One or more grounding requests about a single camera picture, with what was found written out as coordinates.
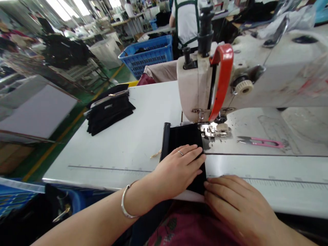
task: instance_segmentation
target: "silver bangle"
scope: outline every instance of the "silver bangle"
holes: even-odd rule
[[[121,201],[121,208],[122,208],[123,214],[124,214],[126,217],[130,218],[130,219],[134,219],[134,218],[139,218],[139,217],[140,217],[140,216],[133,216],[133,215],[129,214],[129,213],[125,210],[125,207],[124,207],[124,197],[125,197],[126,191],[131,187],[131,185],[133,185],[133,183],[132,183],[132,184],[129,184],[129,185],[125,188],[125,190],[124,190],[124,192],[123,192],[123,196],[122,196],[122,201]]]

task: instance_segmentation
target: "hand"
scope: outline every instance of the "hand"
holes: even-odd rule
[[[237,176],[204,183],[205,203],[245,245],[293,245],[293,231],[283,224],[253,186]]]
[[[154,187],[158,202],[176,197],[186,190],[197,175],[202,173],[199,168],[206,156],[203,154],[196,159],[202,150],[201,147],[197,148],[197,145],[180,146],[145,177],[149,178]]]

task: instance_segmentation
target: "red fabric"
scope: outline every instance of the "red fabric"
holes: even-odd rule
[[[143,73],[141,78],[137,84],[138,85],[146,85],[146,84],[156,84],[155,80],[152,77],[149,77],[147,74]]]
[[[217,218],[184,207],[170,211],[170,215],[160,224],[146,245],[238,246],[242,244]]]
[[[28,37],[29,38],[29,36],[26,36],[24,33],[20,32],[20,31],[17,31],[17,30],[9,30],[9,32],[1,34],[1,37],[5,38],[5,39],[10,39],[11,34],[17,34],[17,35],[20,35],[22,37]]]

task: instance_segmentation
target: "blue plastic crate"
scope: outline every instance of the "blue plastic crate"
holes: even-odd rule
[[[157,30],[157,20],[156,19],[153,19],[153,20],[150,20],[149,23],[151,25],[151,28],[153,29],[153,31]]]
[[[45,183],[42,182],[35,182],[34,184],[45,185]],[[68,195],[72,199],[73,214],[113,193],[111,191],[94,190],[63,184],[52,185],[62,191],[68,192]],[[11,188],[0,184],[0,217],[9,214],[12,209],[23,207],[36,194],[37,193],[31,191]]]
[[[136,54],[143,48],[145,51]],[[136,79],[140,79],[145,66],[173,60],[172,36],[166,35],[141,43],[131,44],[119,55],[119,59],[128,67]]]

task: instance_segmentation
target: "green floor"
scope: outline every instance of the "green floor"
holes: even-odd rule
[[[115,72],[119,68],[114,68],[106,72],[108,77],[113,77]],[[126,83],[136,80],[130,73],[126,66],[123,66],[118,74],[114,77],[119,83]],[[100,86],[96,91],[99,92],[101,89],[106,89],[108,86]],[[35,150],[24,160],[24,162],[9,176],[15,178],[24,178],[24,181],[40,181],[44,173],[48,170],[60,152],[64,149],[65,145],[72,138],[74,133],[79,129],[83,121],[84,116],[76,120],[80,113],[84,110],[85,105],[92,100],[95,95],[89,93],[77,91],[74,96],[79,98],[81,102],[72,109],[70,114],[65,120],[59,125],[50,140],[58,141],[60,144],[52,143],[38,143],[35,144]]]

